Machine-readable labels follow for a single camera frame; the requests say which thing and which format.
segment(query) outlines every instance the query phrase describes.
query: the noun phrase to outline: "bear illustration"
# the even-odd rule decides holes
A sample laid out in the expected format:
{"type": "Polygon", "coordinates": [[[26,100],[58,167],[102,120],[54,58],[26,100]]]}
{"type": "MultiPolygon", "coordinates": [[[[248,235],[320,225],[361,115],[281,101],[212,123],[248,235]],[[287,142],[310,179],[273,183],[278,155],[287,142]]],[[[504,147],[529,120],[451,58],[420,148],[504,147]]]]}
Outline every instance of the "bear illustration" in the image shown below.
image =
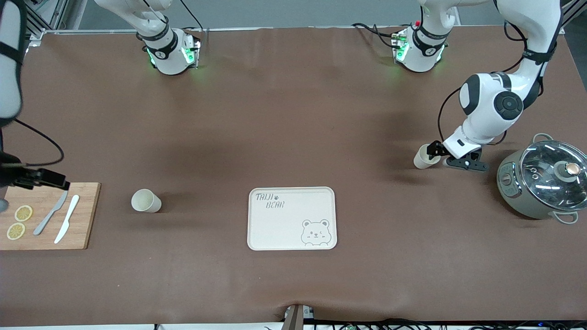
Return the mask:
{"type": "Polygon", "coordinates": [[[302,242],[306,244],[306,246],[327,246],[332,239],[332,235],[330,234],[330,231],[328,231],[329,224],[330,223],[326,219],[322,219],[318,223],[313,223],[307,219],[304,220],[302,222],[302,242]]]}

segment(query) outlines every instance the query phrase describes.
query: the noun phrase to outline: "black cable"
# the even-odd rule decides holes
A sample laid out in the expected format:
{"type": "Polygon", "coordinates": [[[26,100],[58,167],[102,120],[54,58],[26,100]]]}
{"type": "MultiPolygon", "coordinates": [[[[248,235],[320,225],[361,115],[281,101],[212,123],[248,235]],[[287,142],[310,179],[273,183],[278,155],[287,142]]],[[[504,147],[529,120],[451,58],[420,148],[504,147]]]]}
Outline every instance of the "black cable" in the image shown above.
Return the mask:
{"type": "Polygon", "coordinates": [[[507,68],[506,70],[503,70],[502,72],[508,72],[509,70],[515,68],[516,66],[518,66],[518,64],[520,64],[522,62],[522,60],[524,59],[524,57],[520,57],[519,60],[517,62],[514,63],[514,65],[510,66],[509,68],[507,68]]]}
{"type": "Polygon", "coordinates": [[[461,87],[455,89],[452,93],[450,93],[446,99],[444,99],[444,102],[442,103],[442,105],[440,106],[440,111],[438,112],[438,133],[440,134],[440,141],[444,142],[444,135],[442,134],[442,128],[440,128],[440,117],[442,116],[442,111],[444,109],[444,105],[448,102],[448,100],[452,97],[452,95],[454,95],[456,92],[458,92],[459,90],[461,90],[461,87]]]}
{"type": "Polygon", "coordinates": [[[373,24],[373,29],[375,29],[375,32],[377,32],[377,35],[379,36],[379,39],[381,40],[381,42],[383,42],[387,47],[400,49],[399,46],[392,45],[391,43],[387,43],[387,42],[385,42],[385,40],[383,40],[383,37],[381,36],[381,33],[379,33],[379,30],[377,29],[376,24],[373,24]]]}
{"type": "MultiPolygon", "coordinates": [[[[512,28],[514,28],[514,30],[516,32],[518,32],[518,35],[520,37],[519,39],[514,39],[514,38],[510,37],[509,34],[508,34],[508,31],[507,31],[507,28],[506,28],[506,24],[507,23],[508,23],[507,21],[504,22],[504,33],[505,33],[505,36],[509,40],[512,40],[512,41],[522,41],[522,42],[524,42],[524,49],[528,48],[528,38],[526,38],[526,36],[522,33],[522,30],[520,30],[519,27],[517,27],[517,26],[515,26],[515,25],[513,25],[513,24],[510,23],[510,25],[512,26],[512,28]]],[[[520,57],[519,60],[514,65],[510,66],[506,70],[503,70],[502,72],[508,72],[509,70],[515,68],[516,66],[518,66],[518,64],[520,64],[522,62],[523,59],[524,59],[524,56],[520,57]]]]}
{"type": "Polygon", "coordinates": [[[375,31],[374,29],[372,29],[371,27],[369,27],[369,26],[367,26],[367,25],[365,25],[365,24],[363,24],[363,23],[355,23],[355,24],[353,24],[353,25],[351,25],[351,26],[354,26],[355,28],[356,28],[357,26],[360,26],[360,27],[362,27],[362,28],[365,28],[367,31],[369,31],[369,32],[371,32],[371,33],[374,33],[374,34],[379,34],[379,35],[382,35],[382,36],[384,36],[384,37],[387,37],[387,38],[391,38],[391,37],[392,37],[392,35],[391,35],[391,34],[387,34],[387,33],[380,33],[380,32],[379,32],[379,33],[377,33],[377,31],[375,31]]]}
{"type": "Polygon", "coordinates": [[[184,7],[186,8],[187,12],[190,13],[190,15],[195,19],[195,21],[198,22],[198,25],[200,26],[200,29],[202,29],[202,32],[204,32],[204,28],[202,27],[202,24],[200,24],[200,21],[198,21],[198,19],[191,12],[191,10],[188,8],[188,6],[185,4],[185,2],[183,2],[183,0],[180,0],[180,2],[181,2],[182,5],[184,5],[184,7]]]}
{"type": "Polygon", "coordinates": [[[487,145],[489,145],[489,146],[496,146],[496,145],[498,145],[498,144],[502,143],[502,142],[505,140],[505,136],[506,136],[507,134],[508,134],[508,131],[507,131],[507,130],[505,130],[505,131],[504,131],[504,134],[501,136],[501,139],[500,139],[499,141],[497,141],[497,142],[489,142],[489,143],[487,143],[487,145]]]}
{"type": "Polygon", "coordinates": [[[538,86],[540,86],[540,92],[538,93],[538,96],[541,96],[544,93],[544,83],[542,82],[542,79],[538,81],[538,86]]]}
{"type": "Polygon", "coordinates": [[[47,135],[43,134],[41,131],[39,131],[38,129],[32,127],[31,125],[24,123],[18,119],[14,120],[15,122],[21,124],[22,126],[25,126],[26,128],[28,128],[29,130],[37,133],[38,135],[44,137],[47,141],[51,142],[52,145],[54,145],[57,150],[59,150],[59,159],[55,160],[55,161],[50,161],[48,163],[36,163],[36,164],[30,164],[30,163],[25,163],[24,166],[25,167],[30,167],[30,166],[48,166],[48,165],[54,165],[57,164],[59,162],[61,162],[64,158],[65,158],[65,153],[63,152],[63,149],[61,149],[61,147],[57,144],[57,142],[53,141],[50,137],[48,137],[47,135]]]}
{"type": "Polygon", "coordinates": [[[508,33],[508,21],[504,21],[504,33],[505,36],[511,40],[511,41],[527,41],[528,39],[526,37],[520,38],[520,39],[514,39],[510,36],[510,34],[508,33]]]}

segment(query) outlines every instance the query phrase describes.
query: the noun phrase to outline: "paper cup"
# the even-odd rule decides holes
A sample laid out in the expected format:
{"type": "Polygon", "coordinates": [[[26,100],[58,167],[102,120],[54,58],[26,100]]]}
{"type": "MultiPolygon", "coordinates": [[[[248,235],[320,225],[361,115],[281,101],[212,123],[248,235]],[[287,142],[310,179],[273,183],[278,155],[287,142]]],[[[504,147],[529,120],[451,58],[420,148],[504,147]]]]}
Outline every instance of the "paper cup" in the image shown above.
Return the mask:
{"type": "Polygon", "coordinates": [[[149,189],[137,191],[130,200],[130,204],[139,212],[155,213],[161,208],[161,200],[149,189]]]}
{"type": "Polygon", "coordinates": [[[414,165],[420,170],[427,169],[440,161],[440,156],[435,156],[430,159],[426,153],[426,148],[428,148],[429,145],[430,144],[424,144],[421,146],[420,149],[418,149],[418,153],[414,156],[414,165]]]}

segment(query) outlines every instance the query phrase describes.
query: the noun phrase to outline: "wooden cutting board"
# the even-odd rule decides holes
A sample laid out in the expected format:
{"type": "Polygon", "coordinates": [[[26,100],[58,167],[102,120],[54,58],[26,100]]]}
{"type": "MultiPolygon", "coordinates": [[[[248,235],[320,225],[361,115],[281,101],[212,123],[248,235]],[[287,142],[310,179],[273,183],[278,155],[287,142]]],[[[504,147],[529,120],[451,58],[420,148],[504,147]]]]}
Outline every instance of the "wooden cutting board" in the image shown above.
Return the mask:
{"type": "Polygon", "coordinates": [[[33,190],[8,187],[4,199],[8,201],[9,207],[5,212],[0,213],[0,250],[85,249],[90,237],[90,230],[92,230],[99,193],[99,183],[71,183],[67,199],[61,209],[54,213],[43,232],[34,236],[33,231],[53,209],[63,194],[63,190],[50,187],[35,187],[33,190]],[[79,195],[79,202],[69,219],[69,229],[61,241],[55,244],[53,242],[61,229],[69,203],[74,195],[79,195]],[[6,232],[10,225],[17,222],[14,212],[22,205],[31,206],[33,214],[30,219],[22,222],[26,227],[25,234],[21,238],[11,241],[6,236],[6,232]]]}

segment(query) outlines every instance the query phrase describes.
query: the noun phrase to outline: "gray knife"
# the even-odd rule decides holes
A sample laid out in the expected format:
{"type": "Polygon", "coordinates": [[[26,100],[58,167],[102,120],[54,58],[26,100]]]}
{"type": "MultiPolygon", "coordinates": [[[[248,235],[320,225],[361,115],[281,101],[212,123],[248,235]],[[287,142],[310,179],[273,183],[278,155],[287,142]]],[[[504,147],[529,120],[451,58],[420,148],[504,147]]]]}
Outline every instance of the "gray knife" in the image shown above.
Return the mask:
{"type": "Polygon", "coordinates": [[[53,206],[53,210],[51,210],[49,214],[47,214],[47,216],[43,219],[43,221],[35,228],[35,231],[33,231],[33,235],[37,236],[43,232],[43,229],[45,229],[45,226],[47,225],[53,214],[57,212],[61,208],[61,206],[63,206],[63,203],[65,203],[67,197],[68,191],[66,190],[63,192],[63,195],[61,195],[61,198],[57,201],[55,206],[53,206]]]}

